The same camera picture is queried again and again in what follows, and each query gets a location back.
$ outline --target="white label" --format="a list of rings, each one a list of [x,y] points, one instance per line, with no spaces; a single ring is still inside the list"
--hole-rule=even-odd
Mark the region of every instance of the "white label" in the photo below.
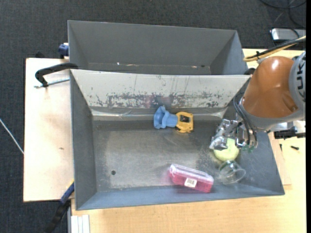
[[[197,180],[187,178],[185,181],[185,186],[194,188],[196,186]]]

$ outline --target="yellow-green ball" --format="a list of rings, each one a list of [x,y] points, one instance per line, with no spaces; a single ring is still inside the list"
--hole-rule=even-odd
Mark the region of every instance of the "yellow-green ball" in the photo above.
[[[217,159],[221,161],[233,161],[239,154],[239,149],[235,146],[234,139],[227,139],[228,148],[225,150],[214,150]]]

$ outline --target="pink package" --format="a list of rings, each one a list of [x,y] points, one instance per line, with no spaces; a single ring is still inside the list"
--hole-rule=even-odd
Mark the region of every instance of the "pink package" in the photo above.
[[[214,179],[201,172],[178,164],[171,164],[169,176],[174,184],[186,186],[201,192],[210,192]]]

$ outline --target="gray carpet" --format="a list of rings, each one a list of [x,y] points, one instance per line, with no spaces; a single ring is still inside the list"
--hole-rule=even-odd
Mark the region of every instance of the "gray carpet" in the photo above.
[[[287,0],[265,1],[287,5]],[[306,5],[291,14],[306,25]],[[287,10],[259,0],[0,0],[0,118],[22,146],[24,58],[38,51],[59,58],[69,19],[234,29],[244,48],[273,46],[272,27],[298,27]],[[55,201],[23,203],[22,188],[23,156],[0,125],[1,233],[42,232],[57,208]],[[66,232],[66,226],[65,217],[55,232]]]

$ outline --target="gray bin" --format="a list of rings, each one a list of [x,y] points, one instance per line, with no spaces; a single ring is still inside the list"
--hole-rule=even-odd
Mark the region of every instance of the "gray bin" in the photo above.
[[[237,184],[220,182],[208,148],[249,78],[235,31],[71,21],[69,49],[85,67],[70,71],[78,210],[284,194],[266,133],[239,154]],[[161,105],[193,113],[194,131],[155,129]],[[212,175],[211,192],[174,185],[172,163]]]

